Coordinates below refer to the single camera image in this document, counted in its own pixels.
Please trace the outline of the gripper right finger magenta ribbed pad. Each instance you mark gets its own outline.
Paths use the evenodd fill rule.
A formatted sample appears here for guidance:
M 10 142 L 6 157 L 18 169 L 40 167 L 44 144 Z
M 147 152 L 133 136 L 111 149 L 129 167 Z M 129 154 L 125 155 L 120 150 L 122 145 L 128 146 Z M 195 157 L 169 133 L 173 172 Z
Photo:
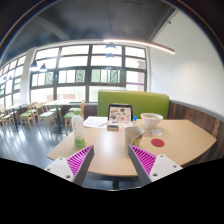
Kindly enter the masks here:
M 143 186 L 182 169 L 164 154 L 158 156 L 137 146 L 128 146 L 128 155 Z

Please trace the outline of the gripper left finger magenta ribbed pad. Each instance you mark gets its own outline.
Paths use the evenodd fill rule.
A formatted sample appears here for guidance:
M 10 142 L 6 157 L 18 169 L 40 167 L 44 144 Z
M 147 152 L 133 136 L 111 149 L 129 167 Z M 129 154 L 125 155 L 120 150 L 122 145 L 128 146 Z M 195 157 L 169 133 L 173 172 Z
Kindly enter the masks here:
M 82 186 L 93 157 L 94 146 L 90 145 L 67 158 L 58 157 L 46 171 Z

